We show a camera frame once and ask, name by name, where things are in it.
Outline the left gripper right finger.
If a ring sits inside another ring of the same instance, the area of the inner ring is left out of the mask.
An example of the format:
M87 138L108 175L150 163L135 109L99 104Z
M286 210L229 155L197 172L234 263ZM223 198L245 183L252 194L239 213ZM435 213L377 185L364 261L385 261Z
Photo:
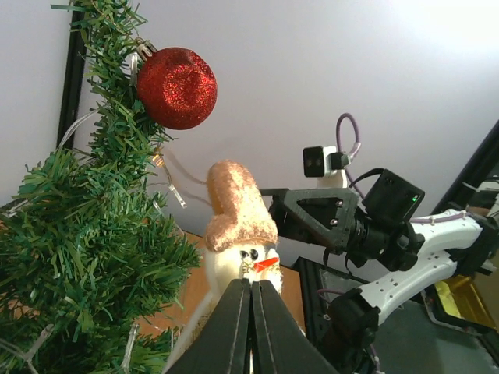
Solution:
M253 371L282 374L334 374L337 370L307 340L268 280L252 285Z

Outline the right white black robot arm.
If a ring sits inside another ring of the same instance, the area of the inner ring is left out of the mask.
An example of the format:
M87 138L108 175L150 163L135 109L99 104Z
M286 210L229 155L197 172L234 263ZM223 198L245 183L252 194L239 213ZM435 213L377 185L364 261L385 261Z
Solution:
M498 225L489 217L451 208L414 217L421 189L385 168L364 198L352 187L265 189L269 211L283 238L321 245L324 257L370 260L385 276L336 297L331 324L320 342L323 356L341 373L357 368L381 324L400 305L439 281L470 275L496 252Z

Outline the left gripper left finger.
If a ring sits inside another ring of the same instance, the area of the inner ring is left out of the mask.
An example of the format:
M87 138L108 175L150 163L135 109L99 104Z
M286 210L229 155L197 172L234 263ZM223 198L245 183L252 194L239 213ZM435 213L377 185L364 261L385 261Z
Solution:
M167 370L174 374L243 374L250 371L248 280L233 280L199 337Z

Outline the snowman ornament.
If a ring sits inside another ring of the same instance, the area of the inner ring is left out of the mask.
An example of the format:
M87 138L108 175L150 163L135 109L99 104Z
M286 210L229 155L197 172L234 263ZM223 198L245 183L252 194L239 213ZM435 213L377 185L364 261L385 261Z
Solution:
M236 161L218 161L207 173L207 190L214 212L204 235L209 290L182 329L163 373L199 337L231 281L270 281L277 293L282 289L277 225L250 171Z

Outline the red ball ornament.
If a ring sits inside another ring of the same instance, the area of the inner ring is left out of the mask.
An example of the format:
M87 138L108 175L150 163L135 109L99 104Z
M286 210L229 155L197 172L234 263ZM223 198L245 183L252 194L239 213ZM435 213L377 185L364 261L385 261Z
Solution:
M218 84L210 66L194 51L170 47L156 49L139 40L136 52L143 64L136 92L147 114L173 130L192 129L214 110Z

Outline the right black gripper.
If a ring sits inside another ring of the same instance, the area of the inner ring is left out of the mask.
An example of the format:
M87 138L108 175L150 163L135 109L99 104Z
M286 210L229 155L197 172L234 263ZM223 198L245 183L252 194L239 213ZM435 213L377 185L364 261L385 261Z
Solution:
M388 247L388 232L362 210L348 188L262 189L272 198L269 213L278 235L325 248L345 248L359 257L379 257Z

